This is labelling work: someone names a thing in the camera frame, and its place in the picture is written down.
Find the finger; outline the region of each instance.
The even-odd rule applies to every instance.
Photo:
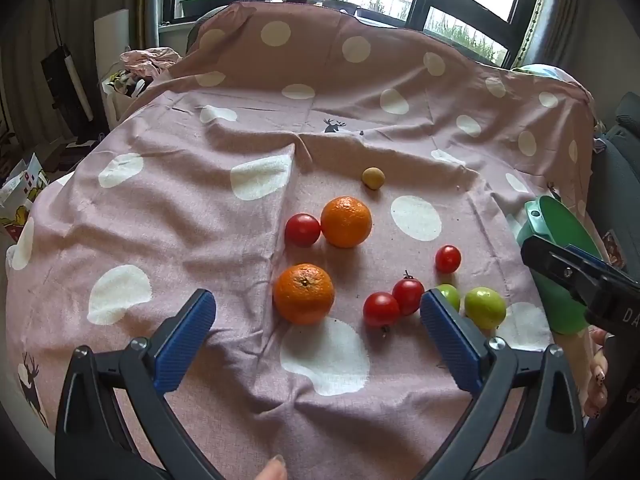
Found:
[[[287,467],[282,455],[269,460],[255,480],[287,480]]]
[[[589,399],[584,403],[584,414],[589,418],[598,418],[600,416],[599,408]]]
[[[590,363],[591,373],[595,377],[598,386],[602,386],[604,384],[604,379],[607,374],[607,370],[609,369],[609,364],[607,363],[606,357],[604,357],[604,352],[600,350],[594,355],[593,359]]]
[[[607,331],[598,327],[592,327],[589,329],[591,339],[596,345],[604,346],[604,339],[607,336]]]
[[[599,386],[593,378],[589,381],[587,394],[591,403],[598,408],[603,409],[607,405],[608,393],[606,387]]]

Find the red cherry tomato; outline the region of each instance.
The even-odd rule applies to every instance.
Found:
[[[406,271],[404,278],[397,282],[394,285],[394,290],[391,291],[391,295],[396,298],[400,306],[400,314],[403,316],[409,316],[418,310],[420,298],[423,294],[424,287],[422,283],[413,276],[409,276]]]
[[[320,237],[320,222],[306,213],[293,215],[284,227],[284,238],[298,247],[311,247]]]
[[[443,274],[456,272],[460,266],[460,261],[462,261],[462,256],[456,246],[442,246],[436,253],[436,269]]]
[[[388,292],[374,292],[364,302],[364,322],[369,326],[384,327],[400,317],[400,306]]]

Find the green fruit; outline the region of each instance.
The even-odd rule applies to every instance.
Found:
[[[477,286],[465,296],[465,313],[482,330],[496,328],[507,316],[507,305],[495,290]]]
[[[457,312],[460,312],[460,294],[458,290],[453,285],[449,285],[449,283],[443,283],[436,288],[442,293],[445,300],[449,301]]]

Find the polka dot fabric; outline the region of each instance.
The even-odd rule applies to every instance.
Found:
[[[293,478],[414,476],[469,398],[438,367],[417,316],[382,338],[363,327],[362,303],[405,269],[427,288],[441,283],[434,254],[455,244],[462,294],[489,286],[517,305],[501,335],[512,323],[516,343],[550,342],[512,230],[548,182],[583,219],[584,92],[476,64],[418,32],[293,4],[229,6],[170,75],[34,204],[8,266],[14,369],[34,356],[44,414],[56,420],[75,346],[122,348],[207,288],[216,322],[169,402],[226,478],[253,478],[277,453]],[[377,192],[360,181],[371,166],[386,175]],[[290,216],[319,218],[340,195],[370,208],[363,244],[285,247]],[[303,262],[329,273],[336,300],[322,325],[298,333],[275,313],[270,284]],[[530,333],[525,318],[539,320]]]

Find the mandarin orange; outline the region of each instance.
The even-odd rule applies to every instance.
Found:
[[[369,208],[353,196],[334,198],[322,210],[322,234],[336,247],[350,249],[363,243],[371,232]]]
[[[273,304],[294,324],[317,323],[329,313],[334,299],[331,278],[312,264],[285,269],[273,285]]]

